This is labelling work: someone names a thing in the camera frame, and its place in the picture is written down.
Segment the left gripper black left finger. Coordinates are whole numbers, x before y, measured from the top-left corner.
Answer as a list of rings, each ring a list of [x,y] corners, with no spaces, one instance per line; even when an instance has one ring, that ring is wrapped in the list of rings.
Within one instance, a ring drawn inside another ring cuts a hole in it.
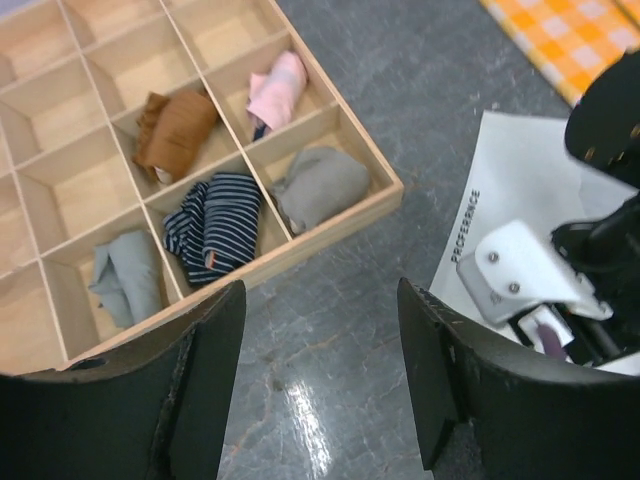
[[[1,379],[5,479],[213,479],[246,316],[235,281],[66,370]]]

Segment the white cloth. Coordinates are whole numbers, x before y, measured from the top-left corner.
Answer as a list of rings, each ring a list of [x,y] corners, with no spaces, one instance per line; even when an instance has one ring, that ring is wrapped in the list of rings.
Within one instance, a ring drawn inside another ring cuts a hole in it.
[[[572,221],[613,213],[635,189],[571,159],[560,119],[484,112],[456,220],[429,291],[453,310],[482,320],[457,275],[459,260],[493,230],[521,220],[551,243]]]

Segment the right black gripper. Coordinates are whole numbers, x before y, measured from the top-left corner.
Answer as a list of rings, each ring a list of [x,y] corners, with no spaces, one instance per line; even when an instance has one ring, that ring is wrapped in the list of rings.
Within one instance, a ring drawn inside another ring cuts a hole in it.
[[[565,223],[552,232],[554,249],[594,287],[595,299],[613,314],[592,320],[559,312],[576,341],[569,353],[578,363],[600,366],[639,351],[639,197],[593,221]]]

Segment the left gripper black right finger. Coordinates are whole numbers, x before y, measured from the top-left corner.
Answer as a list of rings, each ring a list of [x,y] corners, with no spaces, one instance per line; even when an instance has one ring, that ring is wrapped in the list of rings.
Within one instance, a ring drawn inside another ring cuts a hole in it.
[[[472,422],[489,479],[638,478],[638,378],[537,353],[406,278],[397,302],[425,469]]]

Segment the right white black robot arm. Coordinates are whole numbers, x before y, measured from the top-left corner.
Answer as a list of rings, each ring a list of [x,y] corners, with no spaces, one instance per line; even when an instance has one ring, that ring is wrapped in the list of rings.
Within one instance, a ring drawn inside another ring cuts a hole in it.
[[[628,186],[639,186],[639,54],[624,53],[586,90],[564,136],[576,160]],[[569,353],[593,366],[639,350],[639,197],[597,220],[565,223],[552,233],[555,250],[595,288],[613,315],[590,320],[560,308],[577,342]]]

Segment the brown underwear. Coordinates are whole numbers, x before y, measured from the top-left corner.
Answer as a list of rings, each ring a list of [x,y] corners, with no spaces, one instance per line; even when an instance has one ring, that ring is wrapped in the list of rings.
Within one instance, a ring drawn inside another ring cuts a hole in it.
[[[133,162],[163,185],[184,178],[217,118],[217,109],[204,90],[187,89],[172,96],[149,93],[136,119]]]

